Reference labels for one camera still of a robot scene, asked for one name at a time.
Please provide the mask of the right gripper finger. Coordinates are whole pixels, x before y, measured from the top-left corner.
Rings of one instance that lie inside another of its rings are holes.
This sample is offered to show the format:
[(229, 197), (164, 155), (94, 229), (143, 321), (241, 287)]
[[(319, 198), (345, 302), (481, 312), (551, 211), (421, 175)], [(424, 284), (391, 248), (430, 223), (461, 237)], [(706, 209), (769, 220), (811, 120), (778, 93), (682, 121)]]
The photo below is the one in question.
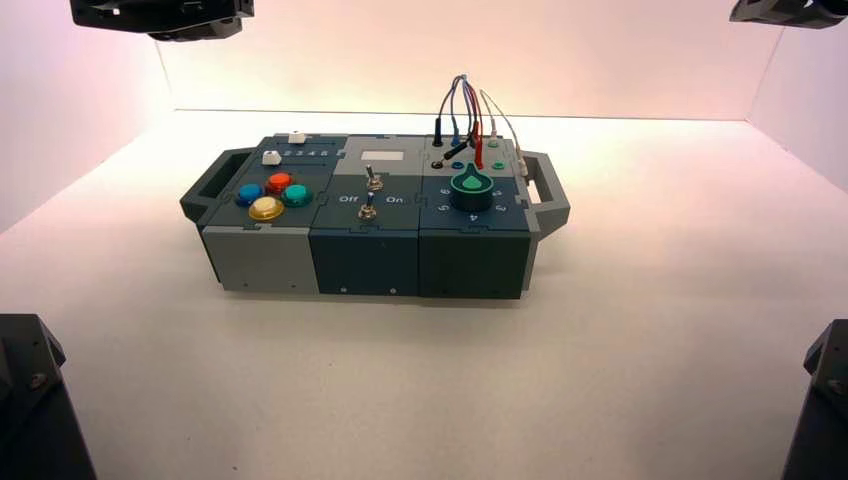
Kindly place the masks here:
[(738, 0), (729, 14), (730, 22), (778, 24), (781, 13), (776, 10), (776, 0)]
[(847, 18), (847, 0), (789, 1), (784, 26), (824, 29)]

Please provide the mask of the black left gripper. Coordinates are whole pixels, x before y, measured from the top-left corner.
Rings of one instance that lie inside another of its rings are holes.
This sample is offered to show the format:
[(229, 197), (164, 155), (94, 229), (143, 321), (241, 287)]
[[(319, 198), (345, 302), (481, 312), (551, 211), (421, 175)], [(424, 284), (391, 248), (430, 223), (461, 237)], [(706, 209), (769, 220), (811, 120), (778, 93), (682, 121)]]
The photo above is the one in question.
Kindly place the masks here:
[(76, 25), (148, 34), (157, 41), (220, 40), (242, 31), (254, 16), (254, 2), (235, 1), (71, 1)]

